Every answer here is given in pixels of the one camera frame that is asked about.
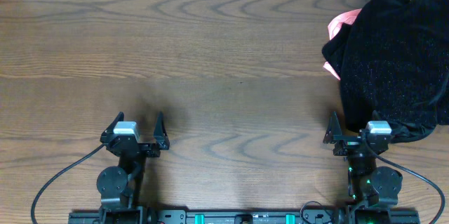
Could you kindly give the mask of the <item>black velvet skirt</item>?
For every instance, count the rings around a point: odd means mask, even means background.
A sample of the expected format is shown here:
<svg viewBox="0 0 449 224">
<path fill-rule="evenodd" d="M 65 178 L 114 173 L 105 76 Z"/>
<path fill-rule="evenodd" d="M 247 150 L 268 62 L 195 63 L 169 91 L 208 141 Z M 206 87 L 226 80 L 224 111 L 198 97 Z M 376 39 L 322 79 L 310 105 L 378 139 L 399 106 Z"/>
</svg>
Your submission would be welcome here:
<svg viewBox="0 0 449 224">
<path fill-rule="evenodd" d="M 448 0 L 370 0 L 322 54 L 340 76 L 347 129 L 373 110 L 396 143 L 448 125 Z"/>
</svg>

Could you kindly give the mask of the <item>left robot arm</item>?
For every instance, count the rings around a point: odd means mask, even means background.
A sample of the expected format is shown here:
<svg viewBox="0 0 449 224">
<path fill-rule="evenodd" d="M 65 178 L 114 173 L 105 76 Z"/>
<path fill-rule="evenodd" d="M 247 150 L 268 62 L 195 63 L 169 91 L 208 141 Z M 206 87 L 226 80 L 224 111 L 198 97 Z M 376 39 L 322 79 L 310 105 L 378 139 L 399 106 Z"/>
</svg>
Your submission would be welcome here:
<svg viewBox="0 0 449 224">
<path fill-rule="evenodd" d="M 170 148 L 163 114 L 157 115 L 153 143 L 141 143 L 138 124 L 125 121 L 120 112 L 102 132 L 100 142 L 119 158 L 116 166 L 104 169 L 96 186 L 101 195 L 100 223 L 157 223 L 154 210 L 138 204 L 145 163 Z"/>
</svg>

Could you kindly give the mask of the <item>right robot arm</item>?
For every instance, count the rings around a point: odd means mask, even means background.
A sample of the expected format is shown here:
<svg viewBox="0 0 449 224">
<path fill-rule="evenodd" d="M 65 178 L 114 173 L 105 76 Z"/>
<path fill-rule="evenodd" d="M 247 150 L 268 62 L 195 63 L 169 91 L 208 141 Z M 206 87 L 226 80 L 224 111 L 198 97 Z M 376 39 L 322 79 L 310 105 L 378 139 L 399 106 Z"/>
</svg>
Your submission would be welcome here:
<svg viewBox="0 0 449 224">
<path fill-rule="evenodd" d="M 334 214 L 335 223 L 391 223 L 390 208 L 398 204 L 403 176 L 378 166 L 388 150 L 392 129 L 386 121 L 369 121 L 356 136 L 343 134 L 337 114 L 330 116 L 323 143 L 334 145 L 333 154 L 348 162 L 348 195 L 353 199 Z"/>
</svg>

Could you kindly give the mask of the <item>pink garment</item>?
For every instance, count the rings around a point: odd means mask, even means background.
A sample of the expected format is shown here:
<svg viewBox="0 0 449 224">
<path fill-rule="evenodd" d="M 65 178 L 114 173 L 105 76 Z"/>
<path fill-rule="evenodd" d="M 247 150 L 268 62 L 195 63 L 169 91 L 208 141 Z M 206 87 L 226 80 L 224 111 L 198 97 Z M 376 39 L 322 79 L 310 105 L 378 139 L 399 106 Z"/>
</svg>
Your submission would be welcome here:
<svg viewBox="0 0 449 224">
<path fill-rule="evenodd" d="M 352 11 L 347 11 L 345 13 L 341 13 L 335 18 L 333 18 L 328 24 L 329 40 L 332 40 L 340 32 L 343 24 L 352 25 L 360 12 L 361 9 L 359 8 Z M 328 72 L 330 72 L 336 79 L 340 80 L 340 76 L 328 61 L 325 61 L 325 63 L 323 64 L 323 68 Z"/>
</svg>

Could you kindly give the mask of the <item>black mounting rail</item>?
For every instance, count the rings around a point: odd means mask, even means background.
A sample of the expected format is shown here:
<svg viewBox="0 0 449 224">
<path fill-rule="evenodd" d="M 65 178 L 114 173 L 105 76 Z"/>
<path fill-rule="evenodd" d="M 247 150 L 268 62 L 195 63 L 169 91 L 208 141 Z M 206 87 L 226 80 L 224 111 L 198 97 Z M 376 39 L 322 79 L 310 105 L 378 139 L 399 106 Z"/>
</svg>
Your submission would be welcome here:
<svg viewBox="0 0 449 224">
<path fill-rule="evenodd" d="M 416 211 L 358 210 L 348 218 L 343 210 L 306 208 L 302 211 L 185 211 L 132 210 L 117 212 L 73 212 L 69 224 L 142 223 L 142 224 L 302 224 L 365 223 L 419 224 Z"/>
</svg>

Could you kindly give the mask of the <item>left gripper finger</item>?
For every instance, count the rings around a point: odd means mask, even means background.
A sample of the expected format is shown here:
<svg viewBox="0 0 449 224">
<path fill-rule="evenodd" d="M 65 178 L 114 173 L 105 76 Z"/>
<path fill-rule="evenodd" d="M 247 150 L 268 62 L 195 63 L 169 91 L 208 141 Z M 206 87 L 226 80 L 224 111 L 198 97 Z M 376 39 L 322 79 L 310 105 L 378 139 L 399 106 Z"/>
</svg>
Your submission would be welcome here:
<svg viewBox="0 0 449 224">
<path fill-rule="evenodd" d="M 163 113 L 159 112 L 156 118 L 156 124 L 153 132 L 153 137 L 157 144 L 169 144 L 168 134 L 163 122 Z"/>
<path fill-rule="evenodd" d="M 104 135 L 111 134 L 114 132 L 115 126 L 120 122 L 124 120 L 124 113 L 119 112 L 113 122 L 105 129 L 103 132 Z"/>
</svg>

